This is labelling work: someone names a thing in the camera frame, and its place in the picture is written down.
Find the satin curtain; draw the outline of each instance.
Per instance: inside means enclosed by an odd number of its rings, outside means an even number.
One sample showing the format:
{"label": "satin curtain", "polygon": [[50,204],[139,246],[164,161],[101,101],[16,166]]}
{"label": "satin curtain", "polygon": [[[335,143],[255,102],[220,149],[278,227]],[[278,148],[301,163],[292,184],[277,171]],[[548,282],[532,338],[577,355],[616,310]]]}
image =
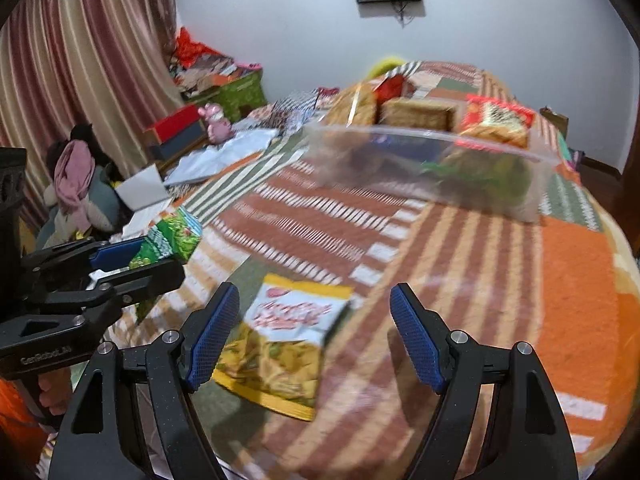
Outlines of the satin curtain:
{"label": "satin curtain", "polygon": [[174,0],[21,0],[0,30],[0,145],[28,150],[31,228],[47,217],[44,158],[71,128],[93,123],[129,176],[148,161],[136,138],[182,105],[166,68]]}

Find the stuffed animal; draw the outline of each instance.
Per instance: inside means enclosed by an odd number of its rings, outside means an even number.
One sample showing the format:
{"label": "stuffed animal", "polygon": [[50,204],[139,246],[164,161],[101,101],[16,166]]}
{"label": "stuffed animal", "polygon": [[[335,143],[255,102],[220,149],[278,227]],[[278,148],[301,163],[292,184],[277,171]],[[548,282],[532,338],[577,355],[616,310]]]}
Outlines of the stuffed animal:
{"label": "stuffed animal", "polygon": [[214,146],[222,144],[234,136],[231,130],[231,121],[225,118],[225,113],[220,105],[207,103],[203,108],[198,108],[198,114],[207,123],[209,142]]}

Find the wall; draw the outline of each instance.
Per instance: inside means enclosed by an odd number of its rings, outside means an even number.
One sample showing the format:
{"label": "wall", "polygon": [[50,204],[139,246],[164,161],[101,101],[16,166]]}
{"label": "wall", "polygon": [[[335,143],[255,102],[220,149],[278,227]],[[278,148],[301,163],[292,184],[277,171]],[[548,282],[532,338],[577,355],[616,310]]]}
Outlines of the wall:
{"label": "wall", "polygon": [[346,86],[384,56],[469,62],[533,108],[570,118],[569,144],[622,169],[635,125],[638,50],[608,0],[424,0],[401,27],[355,0],[177,0],[193,37],[260,62],[270,100]]}

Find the striped blanket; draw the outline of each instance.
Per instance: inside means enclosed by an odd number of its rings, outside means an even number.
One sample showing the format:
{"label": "striped blanket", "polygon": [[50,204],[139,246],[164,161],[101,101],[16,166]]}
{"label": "striped blanket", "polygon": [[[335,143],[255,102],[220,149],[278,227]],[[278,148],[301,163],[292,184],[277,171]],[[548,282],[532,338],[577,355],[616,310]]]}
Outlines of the striped blanket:
{"label": "striped blanket", "polygon": [[[470,92],[514,100],[469,65],[416,62],[426,96]],[[546,120],[536,127],[561,152]],[[223,280],[244,311],[268,272],[353,287],[351,308],[324,354],[313,422],[270,413],[210,383],[193,397],[215,451],[254,479],[400,478],[436,397],[421,385],[389,315],[388,294],[408,282],[425,306],[483,344],[528,340],[555,387],[578,464],[588,470],[615,443],[632,408],[640,355],[640,276],[613,220],[569,165],[553,177],[539,224],[362,189],[318,187],[301,136],[219,176],[183,205],[206,226],[187,278],[142,322],[133,310],[110,329],[119,346],[180,328]],[[474,468],[490,408],[483,387],[460,474]]]}

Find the baseboard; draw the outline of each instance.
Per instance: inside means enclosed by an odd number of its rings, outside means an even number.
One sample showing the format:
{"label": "baseboard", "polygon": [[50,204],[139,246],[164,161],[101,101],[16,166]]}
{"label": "baseboard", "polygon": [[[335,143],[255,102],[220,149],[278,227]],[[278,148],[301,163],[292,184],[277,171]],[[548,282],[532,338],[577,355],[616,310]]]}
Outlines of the baseboard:
{"label": "baseboard", "polygon": [[620,170],[618,168],[614,168],[613,166],[605,164],[604,162],[600,162],[599,160],[595,160],[594,158],[585,156],[582,158],[580,163],[588,166],[589,168],[593,168],[594,170],[601,171],[602,173],[610,174],[618,180],[622,178],[622,174],[620,173]]}

